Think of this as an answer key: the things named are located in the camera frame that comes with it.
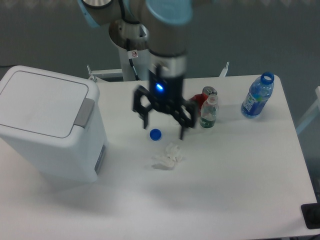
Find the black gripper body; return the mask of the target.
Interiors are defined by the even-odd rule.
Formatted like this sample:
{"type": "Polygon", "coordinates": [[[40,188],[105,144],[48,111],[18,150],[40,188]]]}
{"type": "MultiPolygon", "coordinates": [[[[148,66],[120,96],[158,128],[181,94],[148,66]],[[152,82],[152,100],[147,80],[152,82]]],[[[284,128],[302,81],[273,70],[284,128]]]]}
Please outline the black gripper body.
{"type": "Polygon", "coordinates": [[[149,92],[151,105],[157,112],[181,114],[184,75],[165,76],[165,67],[157,64],[155,72],[149,71],[149,92]]]}

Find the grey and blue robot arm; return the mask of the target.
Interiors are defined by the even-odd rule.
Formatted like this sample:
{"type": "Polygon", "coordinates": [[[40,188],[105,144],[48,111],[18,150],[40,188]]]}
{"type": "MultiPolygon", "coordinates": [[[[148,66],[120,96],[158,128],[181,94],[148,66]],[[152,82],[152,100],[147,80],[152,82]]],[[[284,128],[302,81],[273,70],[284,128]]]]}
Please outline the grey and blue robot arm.
{"type": "Polygon", "coordinates": [[[80,0],[78,4],[94,27],[111,23],[126,23],[121,40],[126,49],[131,43],[145,42],[150,59],[148,88],[138,85],[133,93],[132,110],[149,124],[149,112],[155,110],[171,115],[184,131],[196,124],[198,107],[183,98],[183,83],[187,71],[189,23],[193,16],[192,0],[80,0]]]}

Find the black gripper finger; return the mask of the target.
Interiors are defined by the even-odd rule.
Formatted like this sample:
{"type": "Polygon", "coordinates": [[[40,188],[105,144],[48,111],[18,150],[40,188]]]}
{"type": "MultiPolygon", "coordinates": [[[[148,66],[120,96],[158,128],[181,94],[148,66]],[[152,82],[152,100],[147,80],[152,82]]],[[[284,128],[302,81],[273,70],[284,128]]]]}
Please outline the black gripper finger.
{"type": "Polygon", "coordinates": [[[149,125],[149,112],[152,109],[151,93],[142,85],[138,85],[133,92],[132,111],[138,113],[139,117],[143,120],[143,129],[146,129],[149,125]],[[144,106],[142,104],[142,97],[146,97],[150,101],[149,105],[144,106]]]}
{"type": "Polygon", "coordinates": [[[198,104],[195,100],[185,100],[173,112],[174,119],[180,124],[179,139],[184,139],[185,130],[194,128],[198,119],[198,104]]]}

